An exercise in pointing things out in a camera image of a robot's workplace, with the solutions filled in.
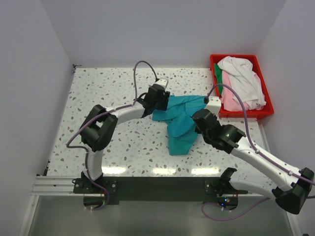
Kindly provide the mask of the teal t shirt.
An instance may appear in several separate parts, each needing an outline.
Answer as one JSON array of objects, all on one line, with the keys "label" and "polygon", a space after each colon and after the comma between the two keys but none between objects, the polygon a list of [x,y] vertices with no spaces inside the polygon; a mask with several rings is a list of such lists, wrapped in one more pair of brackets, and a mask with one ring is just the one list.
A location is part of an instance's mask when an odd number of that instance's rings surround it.
[{"label": "teal t shirt", "polygon": [[192,115],[204,109],[204,97],[200,95],[170,96],[165,111],[155,110],[154,121],[167,124],[168,147],[171,156],[187,155],[197,139]]}]

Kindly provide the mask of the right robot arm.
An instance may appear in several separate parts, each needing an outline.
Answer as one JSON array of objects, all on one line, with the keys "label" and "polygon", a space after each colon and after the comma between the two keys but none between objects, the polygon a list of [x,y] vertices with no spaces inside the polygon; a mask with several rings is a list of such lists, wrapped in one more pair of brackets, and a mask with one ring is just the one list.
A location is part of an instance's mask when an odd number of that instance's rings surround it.
[{"label": "right robot arm", "polygon": [[256,143],[233,125],[221,125],[217,117],[206,109],[195,112],[192,119],[195,130],[201,134],[205,143],[247,162],[267,180],[257,177],[236,177],[235,168],[227,168],[213,183],[219,195],[244,190],[274,199],[283,210],[299,214],[308,198],[314,183],[314,172],[309,168],[299,169],[291,166]]}]

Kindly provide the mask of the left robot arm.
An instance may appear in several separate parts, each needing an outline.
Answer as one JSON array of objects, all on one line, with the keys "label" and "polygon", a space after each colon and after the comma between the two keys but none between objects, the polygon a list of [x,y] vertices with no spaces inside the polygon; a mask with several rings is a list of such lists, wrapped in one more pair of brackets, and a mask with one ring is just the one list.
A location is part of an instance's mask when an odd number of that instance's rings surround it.
[{"label": "left robot arm", "polygon": [[101,105],[95,105],[79,129],[83,146],[68,148],[82,148],[86,151],[85,169],[81,177],[74,179],[73,192],[75,194],[107,193],[109,187],[105,185],[102,172],[102,158],[104,149],[112,140],[115,128],[133,119],[145,118],[155,110],[165,111],[170,92],[166,90],[168,79],[162,78],[149,86],[146,93],[136,98],[135,103],[107,110]]}]

